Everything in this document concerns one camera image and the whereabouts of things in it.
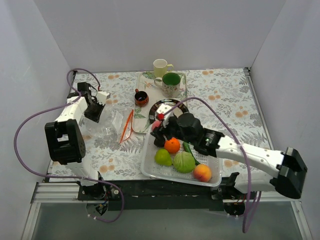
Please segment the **fake peach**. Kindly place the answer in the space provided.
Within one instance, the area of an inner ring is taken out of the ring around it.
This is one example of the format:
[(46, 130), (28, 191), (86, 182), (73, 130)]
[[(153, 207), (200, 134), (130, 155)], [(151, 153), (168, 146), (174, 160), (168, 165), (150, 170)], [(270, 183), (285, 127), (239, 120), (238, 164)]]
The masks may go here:
[(193, 170), (193, 177), (200, 182), (207, 183), (212, 178), (212, 171), (207, 165), (198, 164)]

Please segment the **fake green apple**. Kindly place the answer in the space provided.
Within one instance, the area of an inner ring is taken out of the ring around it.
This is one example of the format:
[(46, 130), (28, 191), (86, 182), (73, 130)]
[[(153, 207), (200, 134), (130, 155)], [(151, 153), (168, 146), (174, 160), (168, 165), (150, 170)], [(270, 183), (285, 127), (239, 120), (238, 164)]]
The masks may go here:
[(171, 155), (164, 148), (161, 148), (156, 152), (156, 154), (154, 156), (154, 160), (158, 165), (162, 165), (162, 166), (171, 166), (172, 165)]

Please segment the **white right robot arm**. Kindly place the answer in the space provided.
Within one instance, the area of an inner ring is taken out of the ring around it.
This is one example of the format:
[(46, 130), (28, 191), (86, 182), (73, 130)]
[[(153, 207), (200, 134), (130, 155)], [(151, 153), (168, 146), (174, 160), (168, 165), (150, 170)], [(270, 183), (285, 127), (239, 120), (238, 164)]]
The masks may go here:
[(271, 177), (268, 185), (272, 190), (287, 198), (299, 199), (302, 195), (308, 168), (294, 148), (279, 151), (236, 143), (221, 132), (204, 128), (191, 113), (153, 120), (150, 134), (157, 147), (164, 147), (167, 140), (176, 138), (193, 145), (204, 156), (237, 161), (265, 172)]

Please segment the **clear zip top bag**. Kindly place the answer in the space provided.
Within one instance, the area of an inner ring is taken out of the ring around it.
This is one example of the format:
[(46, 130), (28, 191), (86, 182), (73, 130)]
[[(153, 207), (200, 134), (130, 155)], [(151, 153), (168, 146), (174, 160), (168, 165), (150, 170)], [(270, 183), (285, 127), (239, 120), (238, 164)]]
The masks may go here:
[(132, 121), (132, 108), (120, 104), (106, 105), (98, 123), (84, 117), (80, 129), (88, 136), (121, 144), (128, 140), (133, 132)]

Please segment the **fake green cucumber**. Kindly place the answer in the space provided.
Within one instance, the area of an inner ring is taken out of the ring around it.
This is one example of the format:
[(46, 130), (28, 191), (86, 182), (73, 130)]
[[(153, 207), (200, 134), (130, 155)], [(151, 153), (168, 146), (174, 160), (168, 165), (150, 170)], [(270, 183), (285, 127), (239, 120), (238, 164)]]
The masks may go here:
[(200, 165), (200, 163), (199, 163), (199, 162), (197, 161), (197, 159), (195, 158), (195, 156), (194, 156), (194, 154), (193, 154), (193, 152), (192, 152), (192, 150), (191, 150), (190, 145), (189, 145), (187, 142), (183, 142), (183, 143), (182, 143), (182, 147), (183, 147), (183, 149), (184, 149), (185, 152), (190, 153), (190, 154), (192, 155), (192, 157), (194, 158), (194, 161), (195, 161), (195, 165), (196, 165), (196, 166), (197, 166), (197, 165)]

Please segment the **fake orange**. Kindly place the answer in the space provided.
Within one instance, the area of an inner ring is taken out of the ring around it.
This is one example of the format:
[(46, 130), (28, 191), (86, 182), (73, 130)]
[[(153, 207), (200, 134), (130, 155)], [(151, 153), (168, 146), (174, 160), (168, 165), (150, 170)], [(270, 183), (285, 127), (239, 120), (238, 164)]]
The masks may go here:
[(170, 154), (176, 154), (180, 150), (180, 142), (175, 137), (168, 139), (164, 143), (164, 149), (167, 150)]

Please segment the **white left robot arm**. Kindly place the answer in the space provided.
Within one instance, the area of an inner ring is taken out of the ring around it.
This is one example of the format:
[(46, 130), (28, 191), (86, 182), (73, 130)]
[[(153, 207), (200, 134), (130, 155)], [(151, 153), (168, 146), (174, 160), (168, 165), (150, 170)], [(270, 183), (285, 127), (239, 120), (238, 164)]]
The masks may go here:
[(85, 160), (86, 145), (79, 123), (82, 117), (98, 123), (110, 93), (98, 90), (93, 96), (92, 89), (87, 82), (78, 83), (77, 91), (67, 96), (68, 106), (54, 122), (45, 124), (44, 131), (51, 160), (66, 166), (74, 176), (79, 177), (78, 184), (85, 195), (101, 200), (106, 196), (106, 187), (96, 182), (103, 178)]

